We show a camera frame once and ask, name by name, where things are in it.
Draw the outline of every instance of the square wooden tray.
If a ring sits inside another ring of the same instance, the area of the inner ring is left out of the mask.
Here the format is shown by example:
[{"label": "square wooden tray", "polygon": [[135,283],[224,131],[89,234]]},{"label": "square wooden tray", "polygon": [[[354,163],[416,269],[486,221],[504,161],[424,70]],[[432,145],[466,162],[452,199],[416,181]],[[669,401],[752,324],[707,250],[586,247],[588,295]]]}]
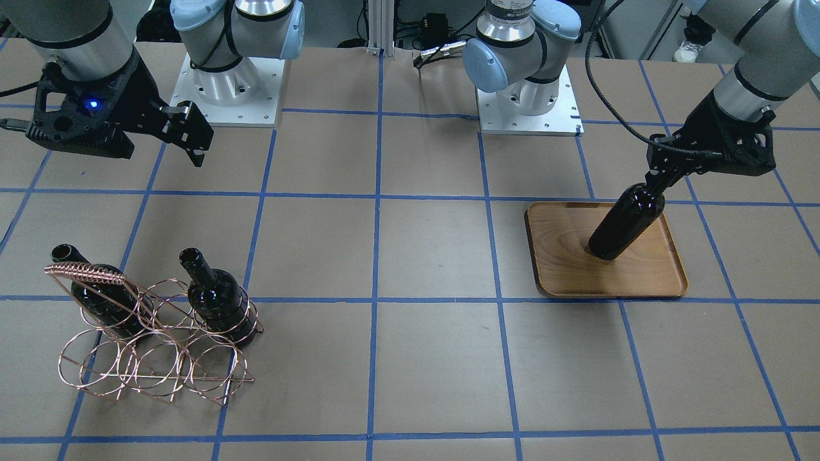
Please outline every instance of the square wooden tray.
[{"label": "square wooden tray", "polygon": [[680,297],[689,288],[663,215],[614,261],[593,256],[590,235],[612,203],[538,202],[525,214],[535,279],[548,296]]}]

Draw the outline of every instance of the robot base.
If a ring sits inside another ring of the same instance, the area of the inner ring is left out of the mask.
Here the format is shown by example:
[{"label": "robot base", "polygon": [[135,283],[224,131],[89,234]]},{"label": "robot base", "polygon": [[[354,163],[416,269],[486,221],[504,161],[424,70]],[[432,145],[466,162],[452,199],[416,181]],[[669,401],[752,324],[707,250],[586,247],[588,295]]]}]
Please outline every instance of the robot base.
[{"label": "robot base", "polygon": [[586,249],[612,203],[538,202],[526,230],[539,289],[559,298],[680,297],[689,288],[663,215],[614,261]]},{"label": "robot base", "polygon": [[584,133],[581,114],[569,73],[561,71],[561,93],[552,110],[540,116],[525,116],[516,112],[515,104],[496,93],[476,90],[478,114],[481,118],[481,132],[488,135],[545,135],[580,136]]},{"label": "robot base", "polygon": [[259,72],[262,83],[253,99],[238,106],[217,106],[204,99],[197,91],[190,57],[186,54],[176,81],[171,106],[180,101],[193,101],[211,126],[248,126],[274,128],[279,118],[285,61],[264,57],[250,57]]}]

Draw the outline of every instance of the cable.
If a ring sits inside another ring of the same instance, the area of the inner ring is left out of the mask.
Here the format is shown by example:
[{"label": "cable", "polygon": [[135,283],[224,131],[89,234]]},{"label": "cable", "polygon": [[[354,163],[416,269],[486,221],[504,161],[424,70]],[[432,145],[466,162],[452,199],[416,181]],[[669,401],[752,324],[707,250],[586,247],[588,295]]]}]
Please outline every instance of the cable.
[{"label": "cable", "polygon": [[[476,19],[478,19],[478,16],[481,16],[481,14],[484,12],[484,10],[485,10],[485,9],[486,9],[486,7],[481,7],[481,9],[480,9],[480,10],[476,13],[476,15],[475,15],[475,16],[473,16],[473,17],[472,17],[472,19],[470,19],[469,21],[467,21],[467,23],[466,23],[465,25],[462,25],[461,27],[459,27],[458,29],[456,29],[456,31],[455,31],[455,32],[453,32],[453,35],[458,36],[458,34],[460,34],[460,33],[461,33],[463,30],[465,30],[465,29],[466,29],[466,28],[467,28],[470,24],[472,24],[472,23],[473,23],[473,21],[475,21]],[[445,44],[446,44],[446,43],[442,43],[441,45],[439,45],[439,47],[438,47],[438,48],[436,48],[436,49],[435,49],[435,51],[434,51],[434,52],[433,52],[433,53],[432,53],[432,54],[431,54],[431,55],[430,55],[430,56],[429,56],[426,60],[422,61],[422,62],[419,64],[419,66],[417,67],[417,69],[420,71],[420,70],[421,70],[421,68],[422,68],[422,67],[424,67],[424,66],[426,66],[427,64],[430,64],[431,62],[439,61],[441,58],[436,58],[436,59],[433,59],[433,56],[435,56],[436,54],[438,54],[438,52],[439,52],[439,51],[441,51],[441,48],[443,48],[443,47],[445,46]]]},{"label": "cable", "polygon": [[230,27],[230,13],[233,11],[234,4],[228,2],[225,5],[225,24],[222,26],[222,31],[219,33],[219,38],[216,39],[216,43],[213,44],[213,48],[211,51],[205,56],[205,59],[202,61],[202,64],[196,64],[194,61],[191,61],[191,69],[199,69],[200,67],[205,67],[208,61],[211,60],[214,53],[216,53],[216,49],[219,48],[220,43],[222,40],[225,39],[225,35],[228,33],[228,28]]},{"label": "cable", "polygon": [[601,30],[601,25],[607,20],[609,15],[615,11],[615,8],[618,8],[624,0],[617,0],[613,5],[594,23],[592,30],[590,31],[590,41],[586,44],[586,51],[584,52],[584,67],[586,68],[586,76],[590,79],[590,84],[592,85],[592,89],[595,91],[595,94],[598,95],[598,98],[601,100],[601,103],[604,103],[604,106],[615,116],[615,119],[626,128],[627,131],[630,132],[633,136],[637,139],[640,139],[646,144],[649,144],[655,148],[659,148],[661,150],[665,150],[668,152],[674,152],[681,155],[686,156],[696,156],[696,157],[714,157],[716,153],[708,150],[689,150],[683,148],[675,148],[672,146],[668,146],[666,144],[657,143],[646,136],[643,136],[639,133],[635,128],[632,128],[632,125],[627,122],[621,114],[615,110],[615,107],[609,102],[606,97],[604,96],[604,92],[601,91],[601,88],[598,86],[598,83],[595,82],[595,78],[592,76],[592,67],[590,66],[590,53],[592,51],[592,37],[595,37]]},{"label": "cable", "polygon": [[6,91],[0,91],[0,98],[5,98],[6,96],[22,93],[33,88],[37,88],[37,82],[31,82],[29,84],[24,84],[23,86],[18,86],[17,88],[7,89]]}]

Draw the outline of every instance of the sneaker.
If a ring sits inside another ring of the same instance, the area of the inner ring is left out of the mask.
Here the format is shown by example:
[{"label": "sneaker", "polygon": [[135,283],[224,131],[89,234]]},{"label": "sneaker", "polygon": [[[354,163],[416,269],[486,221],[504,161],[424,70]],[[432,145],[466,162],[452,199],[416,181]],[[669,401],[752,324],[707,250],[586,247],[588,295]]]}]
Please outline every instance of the sneaker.
[{"label": "sneaker", "polygon": [[684,40],[684,42],[681,43],[681,47],[675,51],[675,55],[672,56],[672,60],[674,62],[695,62],[698,60],[700,50],[703,48],[703,45],[698,45],[696,43],[687,42]]}]

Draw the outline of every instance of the wine bottle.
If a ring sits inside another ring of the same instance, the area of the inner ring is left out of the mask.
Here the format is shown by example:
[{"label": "wine bottle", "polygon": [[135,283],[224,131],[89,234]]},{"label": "wine bottle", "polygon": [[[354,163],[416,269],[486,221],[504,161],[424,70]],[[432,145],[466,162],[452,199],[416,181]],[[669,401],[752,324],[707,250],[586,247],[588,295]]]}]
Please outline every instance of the wine bottle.
[{"label": "wine bottle", "polygon": [[[77,248],[69,244],[60,244],[54,247],[52,250],[52,261],[89,262],[88,259],[80,254]],[[107,269],[117,274],[122,273],[116,267],[108,264],[94,264],[93,267]],[[90,287],[91,290],[80,283],[72,281],[71,294],[75,299],[80,301],[80,304],[83,305],[86,311],[97,318],[100,324],[104,325],[108,330],[113,331],[115,335],[123,340],[131,340],[146,331],[145,326],[139,322],[139,319],[134,314],[134,309],[140,312],[143,308],[137,305],[134,296],[132,296],[124,286],[105,283],[86,283],[86,285]],[[96,293],[95,290],[130,310],[123,309],[123,307]]]},{"label": "wine bottle", "polygon": [[196,248],[182,250],[180,264],[191,276],[188,302],[212,333],[223,335],[237,347],[244,347],[256,335],[256,317],[248,310],[248,296],[234,276],[211,269]]}]

